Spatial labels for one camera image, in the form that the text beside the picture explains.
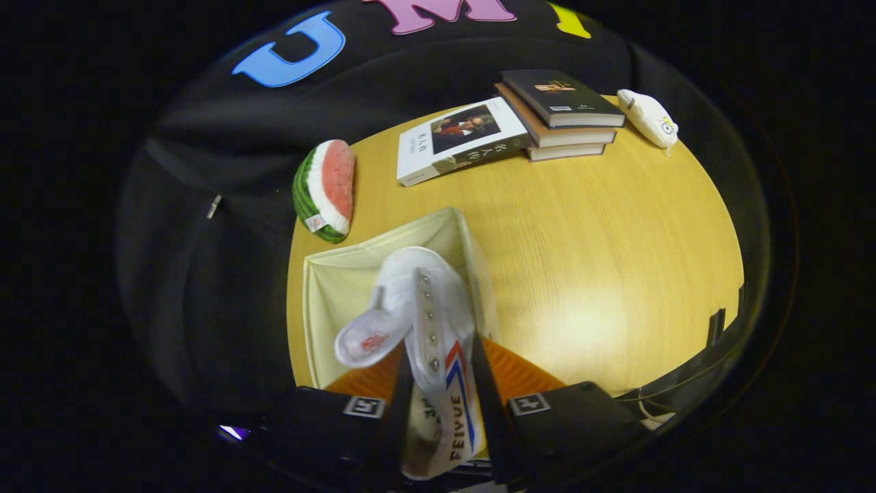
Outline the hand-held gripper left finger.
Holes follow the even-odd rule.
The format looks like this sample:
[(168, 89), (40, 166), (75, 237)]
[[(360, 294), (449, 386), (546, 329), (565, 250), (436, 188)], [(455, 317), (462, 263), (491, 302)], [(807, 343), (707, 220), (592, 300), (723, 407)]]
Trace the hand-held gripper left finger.
[(403, 344), (390, 357), (391, 398), (300, 386), (260, 424), (260, 452), (307, 489), (400, 489), (413, 375)]

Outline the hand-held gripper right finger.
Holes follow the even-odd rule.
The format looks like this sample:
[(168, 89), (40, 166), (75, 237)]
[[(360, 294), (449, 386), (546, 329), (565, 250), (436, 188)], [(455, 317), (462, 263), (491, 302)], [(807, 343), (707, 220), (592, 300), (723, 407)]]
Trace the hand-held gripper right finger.
[(579, 483), (651, 438), (637, 416), (591, 381), (502, 400), (479, 336), (472, 370), (494, 483)]

